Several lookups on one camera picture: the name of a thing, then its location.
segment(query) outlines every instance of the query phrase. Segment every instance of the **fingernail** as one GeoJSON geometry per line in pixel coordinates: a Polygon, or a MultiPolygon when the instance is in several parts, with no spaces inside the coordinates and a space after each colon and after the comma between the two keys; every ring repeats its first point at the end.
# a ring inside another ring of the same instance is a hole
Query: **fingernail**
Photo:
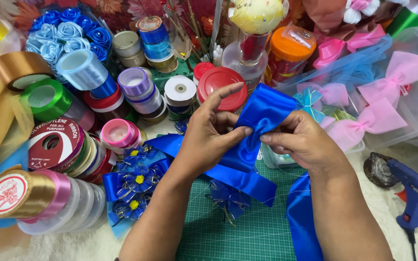
{"type": "Polygon", "coordinates": [[[264,135],[261,136],[261,141],[262,142],[270,142],[271,139],[272,138],[270,137],[270,135],[264,134],[264,135]]]}
{"type": "Polygon", "coordinates": [[[253,133],[253,129],[252,128],[245,128],[244,132],[246,133],[246,136],[251,135],[251,133],[253,133]]]}

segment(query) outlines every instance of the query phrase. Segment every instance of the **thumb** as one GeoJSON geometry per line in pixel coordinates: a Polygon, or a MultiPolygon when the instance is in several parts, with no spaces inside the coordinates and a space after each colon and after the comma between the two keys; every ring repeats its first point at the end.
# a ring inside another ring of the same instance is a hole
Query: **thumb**
{"type": "Polygon", "coordinates": [[[305,145],[305,139],[299,134],[282,132],[267,132],[261,136],[261,141],[270,146],[278,146],[298,151],[305,145]]]}
{"type": "Polygon", "coordinates": [[[242,141],[247,136],[253,133],[253,129],[249,127],[238,127],[231,132],[220,136],[221,143],[223,146],[229,150],[237,145],[240,141],[242,141]]]}

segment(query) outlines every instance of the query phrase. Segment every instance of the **hand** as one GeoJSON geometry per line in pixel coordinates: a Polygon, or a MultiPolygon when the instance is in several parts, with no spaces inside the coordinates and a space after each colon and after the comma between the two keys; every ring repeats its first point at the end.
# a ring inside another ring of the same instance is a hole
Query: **hand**
{"type": "Polygon", "coordinates": [[[309,171],[333,169],[347,162],[340,147],[322,127],[304,111],[293,111],[273,131],[261,136],[277,154],[289,154],[301,167],[309,171]]]}
{"type": "Polygon", "coordinates": [[[217,111],[223,98],[239,92],[242,87],[243,83],[235,83],[215,90],[189,119],[175,161],[188,167],[194,178],[212,169],[225,152],[253,132],[249,127],[233,130],[238,116],[228,111],[217,111]]]}

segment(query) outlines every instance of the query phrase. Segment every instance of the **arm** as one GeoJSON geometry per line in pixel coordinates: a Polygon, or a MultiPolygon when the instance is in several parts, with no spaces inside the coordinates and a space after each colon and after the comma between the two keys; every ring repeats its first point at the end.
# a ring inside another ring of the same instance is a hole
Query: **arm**
{"type": "Polygon", "coordinates": [[[177,157],[122,245],[120,261],[175,259],[194,179],[212,169],[225,152],[252,133],[248,127],[229,132],[238,116],[217,112],[221,100],[240,91],[242,86],[242,83],[232,84],[213,92],[194,112],[177,157]]]}
{"type": "Polygon", "coordinates": [[[261,140],[308,169],[314,225],[325,260],[393,260],[354,169],[307,113],[292,112],[276,132],[265,134],[261,140]]]}

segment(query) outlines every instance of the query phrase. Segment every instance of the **pink organza bow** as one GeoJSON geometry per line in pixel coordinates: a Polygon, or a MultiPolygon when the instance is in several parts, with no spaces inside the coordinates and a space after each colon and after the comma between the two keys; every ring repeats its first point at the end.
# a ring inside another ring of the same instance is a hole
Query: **pink organza bow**
{"type": "Polygon", "coordinates": [[[372,134],[380,134],[405,126],[407,126],[407,123],[388,100],[380,99],[365,108],[357,121],[335,121],[328,126],[327,133],[340,146],[342,151],[347,151],[362,140],[366,131],[372,134]]]}
{"type": "Polygon", "coordinates": [[[357,33],[348,41],[321,35],[317,40],[319,58],[313,65],[317,69],[325,67],[338,59],[345,45],[350,52],[356,52],[358,48],[377,44],[384,35],[385,31],[381,25],[377,25],[370,33],[357,33]]]}
{"type": "Polygon", "coordinates": [[[398,106],[401,89],[418,80],[418,55],[395,51],[391,57],[385,78],[358,87],[369,104],[386,98],[393,108],[398,106]]]}
{"type": "MultiPolygon", "coordinates": [[[[298,93],[301,93],[307,87],[311,87],[313,91],[315,90],[317,92],[320,92],[322,94],[322,98],[320,98],[320,100],[324,104],[333,106],[349,105],[348,94],[346,92],[346,86],[344,84],[327,84],[323,87],[320,87],[315,83],[299,83],[296,85],[298,93]]],[[[322,103],[315,102],[312,105],[312,108],[321,111],[322,103]]]]}

